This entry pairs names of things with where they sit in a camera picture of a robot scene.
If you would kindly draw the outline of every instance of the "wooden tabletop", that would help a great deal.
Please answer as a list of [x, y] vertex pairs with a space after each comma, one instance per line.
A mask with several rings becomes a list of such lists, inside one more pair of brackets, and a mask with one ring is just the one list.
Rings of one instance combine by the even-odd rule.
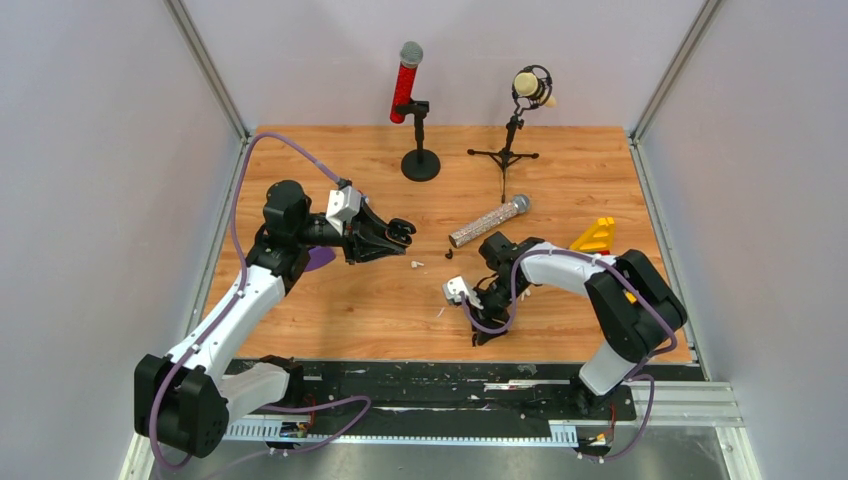
[[[415, 183], [400, 172], [400, 159], [415, 145], [412, 127], [271, 127], [289, 136], [370, 197], [384, 220], [398, 217], [418, 229], [406, 256], [347, 265], [341, 251], [330, 265], [304, 274], [286, 299], [260, 322], [239, 356], [274, 354], [322, 359], [456, 361], [588, 360], [602, 340], [589, 301], [551, 287], [531, 287], [518, 304], [510, 332], [472, 347], [468, 321], [445, 303], [441, 286], [463, 275], [470, 283], [488, 276], [477, 253], [480, 237], [444, 257], [448, 234], [500, 204], [500, 170], [468, 148], [498, 150], [503, 127], [426, 126], [425, 147], [441, 158], [434, 180]], [[542, 237], [567, 247], [600, 217], [617, 225], [613, 253], [630, 248], [662, 262], [624, 132], [620, 128], [525, 127], [515, 152], [535, 151], [509, 169], [507, 197], [530, 197], [528, 213], [509, 220], [510, 240]], [[334, 188], [318, 169], [275, 139], [263, 139], [250, 159], [238, 202], [237, 229], [245, 251], [262, 224], [268, 187], [292, 179], [312, 197], [312, 211], [326, 210]], [[423, 267], [412, 269], [412, 260]], [[216, 269], [207, 311], [236, 277], [238, 262], [227, 240]], [[685, 348], [659, 360], [688, 362]]]

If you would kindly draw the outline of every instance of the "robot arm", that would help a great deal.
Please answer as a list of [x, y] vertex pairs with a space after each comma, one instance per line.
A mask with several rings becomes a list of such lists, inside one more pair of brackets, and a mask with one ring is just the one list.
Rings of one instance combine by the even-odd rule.
[[[480, 247], [486, 266], [495, 271], [494, 280], [485, 289], [479, 284], [472, 288], [460, 276], [448, 281], [443, 290], [451, 304], [459, 305], [462, 299], [467, 299], [475, 322], [486, 330], [497, 332], [488, 333], [473, 327], [475, 345], [506, 333], [504, 327], [508, 327], [508, 308], [512, 303], [511, 273], [516, 262], [519, 262], [515, 276], [516, 295], [534, 284], [551, 285], [588, 297], [603, 331], [604, 342], [574, 379], [575, 402], [585, 411], [606, 398], [668, 337], [650, 313], [635, 302], [606, 269], [585, 259], [549, 254], [555, 250], [562, 249], [539, 238], [514, 244], [500, 232], [495, 233]], [[686, 322], [686, 311], [680, 300], [645, 254], [629, 250], [621, 256], [598, 255], [594, 258], [621, 272], [672, 330]]]
[[[195, 353], [166, 387], [159, 410], [156, 432], [162, 443], [205, 457], [230, 423], [269, 403], [300, 401], [303, 369], [292, 361], [264, 357], [250, 370], [225, 379], [226, 367], [262, 317], [294, 287], [310, 248], [341, 247], [348, 263], [363, 263], [403, 255], [415, 233], [404, 220], [381, 220], [349, 182], [330, 192], [327, 213], [310, 213], [311, 203], [297, 182], [286, 180], [269, 188], [265, 223], [246, 256], [244, 288], [236, 279], [203, 322], [167, 355], [147, 355], [136, 367], [136, 432], [148, 436], [154, 396], [173, 359], [187, 349]], [[234, 296], [238, 301], [232, 303]], [[197, 338], [216, 320], [215, 330], [198, 345]]]

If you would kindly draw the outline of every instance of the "gray floor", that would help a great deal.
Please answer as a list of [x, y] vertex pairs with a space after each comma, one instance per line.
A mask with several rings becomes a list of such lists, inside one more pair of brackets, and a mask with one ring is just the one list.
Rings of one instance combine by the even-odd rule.
[[[616, 429], [623, 447], [633, 429]], [[263, 444], [227, 442], [206, 459], [193, 459], [178, 474], [161, 478], [200, 479], [254, 452]], [[159, 478], [154, 472], [151, 479]], [[577, 460], [559, 448], [446, 447], [409, 445], [329, 445], [302, 456], [255, 458], [214, 477], [221, 480], [496, 480], [496, 479], [728, 479], [715, 432], [711, 428], [649, 428], [627, 457], [604, 465]]]

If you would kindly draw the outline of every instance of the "silver microphone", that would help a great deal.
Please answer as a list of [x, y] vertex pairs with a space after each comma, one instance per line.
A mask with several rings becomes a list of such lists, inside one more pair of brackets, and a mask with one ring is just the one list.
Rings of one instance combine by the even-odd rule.
[[516, 195], [507, 203], [448, 235], [454, 248], [459, 248], [510, 218], [530, 209], [527, 195]]

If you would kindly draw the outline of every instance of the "purple disc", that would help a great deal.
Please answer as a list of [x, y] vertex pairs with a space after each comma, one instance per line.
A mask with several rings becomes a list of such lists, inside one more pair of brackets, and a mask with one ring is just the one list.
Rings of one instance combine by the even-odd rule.
[[309, 250], [309, 263], [306, 264], [305, 272], [318, 270], [336, 259], [336, 252], [330, 247], [313, 247]]

